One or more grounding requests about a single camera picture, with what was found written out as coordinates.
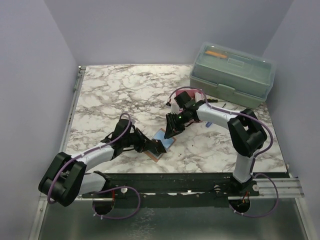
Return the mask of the tan leather card holder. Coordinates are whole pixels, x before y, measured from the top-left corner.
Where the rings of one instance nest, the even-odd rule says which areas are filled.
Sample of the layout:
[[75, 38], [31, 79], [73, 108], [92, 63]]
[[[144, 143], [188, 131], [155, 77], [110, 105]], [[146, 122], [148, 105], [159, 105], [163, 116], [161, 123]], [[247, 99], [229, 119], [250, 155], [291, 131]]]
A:
[[[174, 137], [165, 139], [165, 130], [163, 128], [160, 128], [152, 137], [152, 140], [159, 140], [161, 141], [164, 149], [166, 152], [169, 151], [170, 147], [176, 142], [176, 139]], [[154, 162], [158, 162], [159, 159], [164, 155], [164, 153], [159, 153], [155, 149], [153, 150], [147, 150], [145, 154], [150, 157]]]

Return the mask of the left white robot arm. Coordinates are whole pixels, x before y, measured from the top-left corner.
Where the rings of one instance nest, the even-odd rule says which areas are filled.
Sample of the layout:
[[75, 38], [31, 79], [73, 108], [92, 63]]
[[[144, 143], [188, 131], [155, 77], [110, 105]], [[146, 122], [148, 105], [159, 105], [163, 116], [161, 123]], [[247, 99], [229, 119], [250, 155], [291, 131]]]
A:
[[96, 146], [76, 155], [59, 152], [40, 180], [38, 190], [50, 203], [64, 207], [82, 194], [95, 192], [101, 198], [107, 197], [111, 191], [108, 177], [99, 171], [88, 171], [130, 150], [159, 154], [167, 151], [160, 140], [149, 139], [130, 119], [120, 118], [114, 131]]

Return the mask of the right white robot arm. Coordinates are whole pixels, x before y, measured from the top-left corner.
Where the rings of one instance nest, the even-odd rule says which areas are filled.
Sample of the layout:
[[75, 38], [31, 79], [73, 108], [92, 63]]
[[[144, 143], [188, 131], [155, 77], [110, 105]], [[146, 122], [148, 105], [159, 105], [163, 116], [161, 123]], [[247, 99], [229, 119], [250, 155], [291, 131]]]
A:
[[164, 138], [169, 139], [181, 134], [187, 123], [192, 122], [210, 122], [229, 130], [232, 145], [237, 152], [230, 191], [236, 196], [247, 192], [247, 183], [252, 179], [254, 155], [267, 140], [267, 134], [255, 113], [249, 108], [230, 112], [211, 106], [204, 100], [195, 101], [187, 91], [178, 94], [174, 100], [182, 111], [166, 114]]

